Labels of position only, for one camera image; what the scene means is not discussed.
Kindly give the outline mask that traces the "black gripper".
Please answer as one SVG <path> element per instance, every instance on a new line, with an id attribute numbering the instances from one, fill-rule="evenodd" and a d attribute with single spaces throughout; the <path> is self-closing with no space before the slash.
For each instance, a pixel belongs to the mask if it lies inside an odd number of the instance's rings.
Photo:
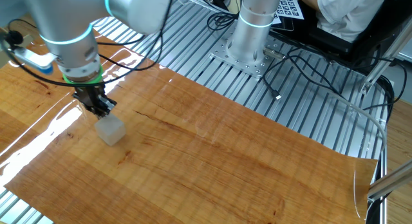
<path id="1" fill-rule="evenodd" d="M 100 117 L 106 117 L 116 106 L 117 102 L 104 95 L 104 86 L 75 87 L 73 97 L 81 102 L 84 108 L 99 117 L 95 108 L 100 108 Z"/>

